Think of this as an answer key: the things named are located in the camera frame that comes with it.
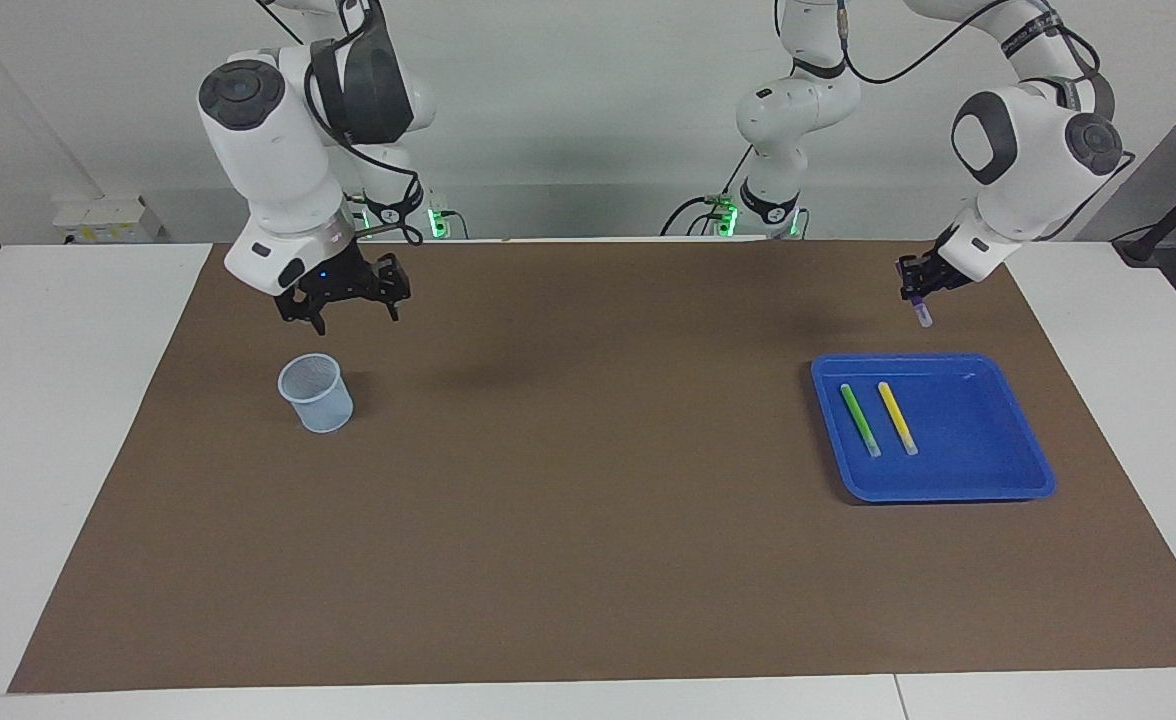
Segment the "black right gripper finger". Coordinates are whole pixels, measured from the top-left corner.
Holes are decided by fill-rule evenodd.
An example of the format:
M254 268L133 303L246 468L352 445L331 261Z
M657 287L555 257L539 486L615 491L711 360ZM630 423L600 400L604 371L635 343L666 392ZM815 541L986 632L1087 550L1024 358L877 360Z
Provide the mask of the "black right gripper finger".
M376 278L376 301L382 304L392 322L399 322L399 306L413 296L410 291L410 279L405 272L405 266L400 264L395 252L379 256L373 264L373 274Z
M322 311L328 301L327 293L288 289L276 296L276 307L285 322L309 324L318 336L326 336L327 327Z

